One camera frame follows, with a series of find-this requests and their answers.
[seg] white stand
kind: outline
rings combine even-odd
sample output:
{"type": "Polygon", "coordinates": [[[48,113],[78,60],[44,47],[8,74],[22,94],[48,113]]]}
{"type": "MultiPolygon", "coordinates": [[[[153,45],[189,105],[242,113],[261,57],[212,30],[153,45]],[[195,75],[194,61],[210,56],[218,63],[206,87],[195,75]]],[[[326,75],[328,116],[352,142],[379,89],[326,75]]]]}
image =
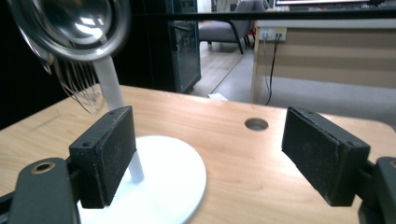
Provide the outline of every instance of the white stand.
{"type": "Polygon", "coordinates": [[[82,224],[183,223],[194,213],[206,185],[205,165],[195,149],[164,136],[136,138],[136,146],[143,181],[134,183],[127,171],[109,207],[83,209],[78,203],[82,224]]]}
{"type": "MultiPolygon", "coordinates": [[[[108,109],[113,110],[124,106],[119,79],[111,56],[96,60],[92,63],[96,75],[98,76],[103,95],[105,96],[108,109]]],[[[130,164],[129,171],[134,177],[134,182],[137,184],[145,178],[145,174],[141,168],[138,152],[134,155],[136,159],[134,163],[130,164]]]]}
{"type": "Polygon", "coordinates": [[[96,60],[92,63],[96,75],[98,76],[103,95],[105,96],[108,109],[113,110],[124,106],[119,79],[111,56],[96,60]]]}

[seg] white round base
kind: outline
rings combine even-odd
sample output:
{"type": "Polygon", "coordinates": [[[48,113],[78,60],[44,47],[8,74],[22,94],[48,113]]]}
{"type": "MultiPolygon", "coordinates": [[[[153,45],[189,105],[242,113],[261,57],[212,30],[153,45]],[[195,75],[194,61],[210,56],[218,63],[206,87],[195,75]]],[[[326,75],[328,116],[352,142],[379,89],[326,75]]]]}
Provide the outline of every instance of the white round base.
{"type": "Polygon", "coordinates": [[[109,207],[84,209],[78,203],[82,224],[182,223],[194,213],[206,185],[195,149],[165,136],[138,137],[136,147],[144,180],[135,184],[127,170],[109,207]]]}

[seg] desk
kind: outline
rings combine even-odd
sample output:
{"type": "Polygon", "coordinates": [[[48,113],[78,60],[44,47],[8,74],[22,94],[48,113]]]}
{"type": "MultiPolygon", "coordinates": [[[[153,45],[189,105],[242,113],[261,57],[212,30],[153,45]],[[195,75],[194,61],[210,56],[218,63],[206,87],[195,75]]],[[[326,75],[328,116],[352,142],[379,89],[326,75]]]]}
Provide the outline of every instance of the desk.
{"type": "Polygon", "coordinates": [[[251,103],[266,88],[274,42],[265,45],[261,29],[286,27],[276,51],[274,77],[396,88],[396,19],[257,21],[251,103]]]}
{"type": "MultiPolygon", "coordinates": [[[[285,109],[125,86],[121,90],[134,110],[136,136],[179,138],[201,155],[207,186],[191,223],[358,223],[358,198],[353,207],[331,208],[281,152],[285,109]],[[249,118],[265,119],[269,128],[252,131],[245,127],[249,118]]],[[[396,134],[389,126],[326,117],[371,145],[370,160],[396,157],[396,134]]],[[[68,98],[2,130],[0,195],[14,189],[19,171],[31,162],[67,158],[68,146],[99,118],[68,98]]]]}

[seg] screw hole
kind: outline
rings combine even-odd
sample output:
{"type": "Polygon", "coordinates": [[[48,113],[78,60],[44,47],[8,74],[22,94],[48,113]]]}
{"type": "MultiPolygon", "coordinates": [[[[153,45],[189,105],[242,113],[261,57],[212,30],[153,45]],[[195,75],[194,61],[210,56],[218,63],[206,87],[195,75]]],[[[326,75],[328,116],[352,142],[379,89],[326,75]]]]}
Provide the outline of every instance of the screw hole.
{"type": "Polygon", "coordinates": [[[85,142],[85,143],[82,144],[83,147],[88,147],[88,146],[90,146],[90,145],[91,145],[90,142],[85,142]]]}
{"type": "Polygon", "coordinates": [[[55,163],[51,161],[43,162],[35,166],[32,170],[32,174],[34,175],[41,175],[52,170],[55,167],[55,163]]]}

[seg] power outlet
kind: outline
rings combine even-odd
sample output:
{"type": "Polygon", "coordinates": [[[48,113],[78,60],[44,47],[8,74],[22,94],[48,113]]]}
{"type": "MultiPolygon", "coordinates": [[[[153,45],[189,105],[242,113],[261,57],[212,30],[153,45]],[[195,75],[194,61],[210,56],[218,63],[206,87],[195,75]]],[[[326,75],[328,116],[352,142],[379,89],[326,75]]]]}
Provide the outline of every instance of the power outlet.
{"type": "Polygon", "coordinates": [[[287,28],[272,28],[265,27],[260,29],[260,40],[275,41],[276,37],[280,35],[279,41],[286,40],[287,28]]]}

